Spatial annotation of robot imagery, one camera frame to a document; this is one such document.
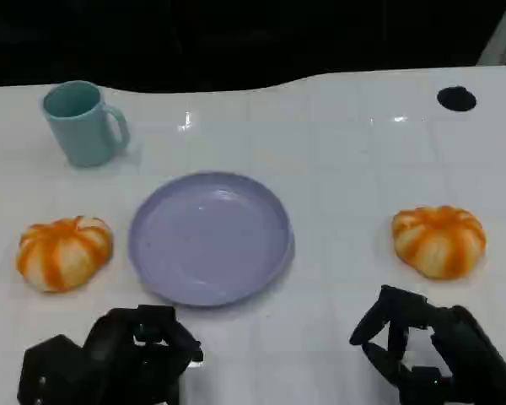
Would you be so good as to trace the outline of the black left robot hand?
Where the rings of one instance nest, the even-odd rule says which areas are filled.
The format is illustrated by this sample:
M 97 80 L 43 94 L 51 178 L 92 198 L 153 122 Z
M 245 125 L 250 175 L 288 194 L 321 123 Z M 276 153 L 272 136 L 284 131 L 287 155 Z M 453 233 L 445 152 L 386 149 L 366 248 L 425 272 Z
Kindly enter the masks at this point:
M 92 326 L 83 350 L 102 369 L 100 404 L 178 404 L 180 377 L 204 360 L 175 308 L 114 308 Z

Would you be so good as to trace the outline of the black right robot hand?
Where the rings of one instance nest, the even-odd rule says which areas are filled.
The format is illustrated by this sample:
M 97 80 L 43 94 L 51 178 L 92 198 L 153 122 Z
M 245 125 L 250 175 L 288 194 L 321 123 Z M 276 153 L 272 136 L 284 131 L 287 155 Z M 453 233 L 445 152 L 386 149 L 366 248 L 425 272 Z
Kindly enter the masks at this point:
M 449 376 L 436 367 L 404 365 L 413 328 L 433 329 L 432 345 Z M 437 307 L 423 295 L 384 285 L 349 342 L 398 390 L 402 404 L 506 404 L 506 362 L 463 306 Z

